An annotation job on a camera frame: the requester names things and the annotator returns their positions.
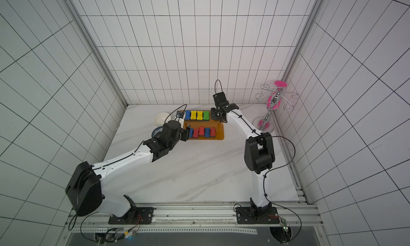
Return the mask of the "green eraser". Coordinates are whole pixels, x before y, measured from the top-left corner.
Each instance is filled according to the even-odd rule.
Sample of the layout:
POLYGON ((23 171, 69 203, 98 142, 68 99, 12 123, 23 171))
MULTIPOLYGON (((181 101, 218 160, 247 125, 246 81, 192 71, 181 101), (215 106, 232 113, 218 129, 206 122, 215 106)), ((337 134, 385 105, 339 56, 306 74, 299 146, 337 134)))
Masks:
POLYGON ((204 121, 210 120, 210 111, 203 111, 203 120, 204 121))

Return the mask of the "blue eraser top shelf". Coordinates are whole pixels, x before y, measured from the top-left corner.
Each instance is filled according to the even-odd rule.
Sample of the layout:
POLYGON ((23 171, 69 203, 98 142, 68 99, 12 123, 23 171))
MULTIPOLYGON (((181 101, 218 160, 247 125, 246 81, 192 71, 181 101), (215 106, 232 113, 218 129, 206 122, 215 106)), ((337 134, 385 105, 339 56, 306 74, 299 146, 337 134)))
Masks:
POLYGON ((186 120, 186 121, 190 121, 190 120, 191 120, 191 111, 190 111, 190 110, 186 110, 186 111, 185 111, 184 120, 186 120))

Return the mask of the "yellow eraser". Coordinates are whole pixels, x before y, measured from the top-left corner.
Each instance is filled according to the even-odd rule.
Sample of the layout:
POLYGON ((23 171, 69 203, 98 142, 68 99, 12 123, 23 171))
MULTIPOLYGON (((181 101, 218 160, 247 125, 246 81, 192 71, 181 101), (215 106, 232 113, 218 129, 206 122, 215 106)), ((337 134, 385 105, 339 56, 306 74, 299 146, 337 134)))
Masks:
POLYGON ((204 120, 204 112, 203 111, 197 111, 196 120, 197 121, 203 121, 204 120))
POLYGON ((191 110, 190 111, 190 120, 191 121, 196 121, 197 120, 197 111, 196 110, 191 110))

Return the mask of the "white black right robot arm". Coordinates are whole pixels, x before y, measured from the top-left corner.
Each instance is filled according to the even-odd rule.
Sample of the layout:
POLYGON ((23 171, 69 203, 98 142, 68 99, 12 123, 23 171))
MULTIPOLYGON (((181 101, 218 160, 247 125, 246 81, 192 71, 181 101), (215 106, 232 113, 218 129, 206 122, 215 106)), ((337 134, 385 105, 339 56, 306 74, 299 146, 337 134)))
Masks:
POLYGON ((247 168, 253 172, 250 215, 255 219, 267 215, 272 203, 268 200, 264 183, 275 162, 272 135, 253 126, 235 104, 212 108, 211 118, 232 125, 246 137, 244 161, 247 168))

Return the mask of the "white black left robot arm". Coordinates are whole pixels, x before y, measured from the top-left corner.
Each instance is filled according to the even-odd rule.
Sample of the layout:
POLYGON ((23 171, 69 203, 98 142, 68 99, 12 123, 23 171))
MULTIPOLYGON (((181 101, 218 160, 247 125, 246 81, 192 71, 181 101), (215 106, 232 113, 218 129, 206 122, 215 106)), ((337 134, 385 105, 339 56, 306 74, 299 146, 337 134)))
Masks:
POLYGON ((117 196, 106 187, 126 173, 167 155, 179 141, 188 141, 190 132, 189 126, 183 128, 171 120, 154 137, 129 152, 96 164, 79 164, 65 189, 76 216, 101 212, 112 215, 115 221, 133 223, 139 216, 134 201, 127 195, 117 196))

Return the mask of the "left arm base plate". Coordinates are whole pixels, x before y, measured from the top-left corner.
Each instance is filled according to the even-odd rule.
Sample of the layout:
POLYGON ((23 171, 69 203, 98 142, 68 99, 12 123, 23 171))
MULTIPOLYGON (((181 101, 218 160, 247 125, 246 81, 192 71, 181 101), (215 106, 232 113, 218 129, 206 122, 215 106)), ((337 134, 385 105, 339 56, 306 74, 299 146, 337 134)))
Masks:
POLYGON ((116 217, 111 215, 108 223, 110 225, 149 225, 152 223, 154 208, 132 207, 124 216, 116 217))

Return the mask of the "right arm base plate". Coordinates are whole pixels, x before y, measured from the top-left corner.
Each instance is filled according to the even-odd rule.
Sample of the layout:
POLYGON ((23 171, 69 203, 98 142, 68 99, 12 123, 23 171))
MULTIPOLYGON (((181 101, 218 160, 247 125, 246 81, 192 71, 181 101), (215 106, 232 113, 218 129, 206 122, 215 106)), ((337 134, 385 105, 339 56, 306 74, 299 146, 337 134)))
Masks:
POLYGON ((255 210, 251 207, 234 207, 237 223, 240 225, 275 225, 280 223, 277 209, 272 206, 255 210))

